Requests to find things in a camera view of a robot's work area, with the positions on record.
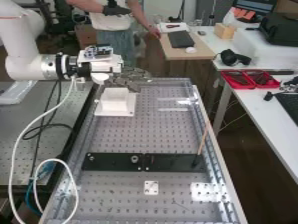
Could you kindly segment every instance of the computer monitor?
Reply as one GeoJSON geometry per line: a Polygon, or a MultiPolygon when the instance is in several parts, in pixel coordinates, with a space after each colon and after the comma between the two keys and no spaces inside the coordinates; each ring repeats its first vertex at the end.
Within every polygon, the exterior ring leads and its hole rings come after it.
{"type": "Polygon", "coordinates": [[[276,0],[234,0],[232,6],[255,11],[258,15],[266,15],[272,12],[276,0]]]}

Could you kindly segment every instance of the keyboard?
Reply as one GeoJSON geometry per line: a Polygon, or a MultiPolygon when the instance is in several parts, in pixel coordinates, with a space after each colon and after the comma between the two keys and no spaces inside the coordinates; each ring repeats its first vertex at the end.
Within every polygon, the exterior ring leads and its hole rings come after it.
{"type": "Polygon", "coordinates": [[[278,93],[275,97],[298,126],[298,94],[278,93]]]}
{"type": "Polygon", "coordinates": [[[186,31],[173,32],[167,35],[173,48],[187,48],[194,46],[192,38],[186,31]]]}

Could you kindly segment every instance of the transparent enclosure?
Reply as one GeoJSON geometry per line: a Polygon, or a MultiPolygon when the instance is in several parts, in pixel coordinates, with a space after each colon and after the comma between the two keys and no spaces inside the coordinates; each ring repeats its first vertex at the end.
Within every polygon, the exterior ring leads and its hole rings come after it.
{"type": "MultiPolygon", "coordinates": [[[[81,170],[86,153],[195,156],[206,121],[189,79],[154,79],[139,86],[134,117],[93,117],[94,105],[90,110],[69,162],[79,189],[71,222],[239,223],[208,135],[199,172],[81,170]],[[145,194],[146,181],[157,183],[157,195],[145,194]]],[[[63,178],[42,217],[45,223],[61,222],[73,209],[71,186],[63,178]]]]}

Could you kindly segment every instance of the jeans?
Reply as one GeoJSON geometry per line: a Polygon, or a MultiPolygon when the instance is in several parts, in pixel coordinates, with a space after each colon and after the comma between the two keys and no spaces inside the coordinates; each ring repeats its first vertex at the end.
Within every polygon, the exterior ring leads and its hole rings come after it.
{"type": "Polygon", "coordinates": [[[131,29],[121,31],[99,30],[97,32],[97,43],[110,44],[114,49],[114,54],[122,56],[123,65],[135,67],[134,39],[131,29]]]}

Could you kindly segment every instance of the hand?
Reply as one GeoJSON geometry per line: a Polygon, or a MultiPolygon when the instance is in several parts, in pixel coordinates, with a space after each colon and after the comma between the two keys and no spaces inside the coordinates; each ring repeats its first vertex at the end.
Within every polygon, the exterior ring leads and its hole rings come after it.
{"type": "Polygon", "coordinates": [[[126,8],[119,7],[118,5],[114,8],[109,8],[106,5],[103,6],[102,14],[105,16],[117,16],[117,15],[127,15],[131,11],[126,8]]]}
{"type": "Polygon", "coordinates": [[[161,39],[161,32],[155,27],[149,27],[147,32],[157,38],[161,39]]]}

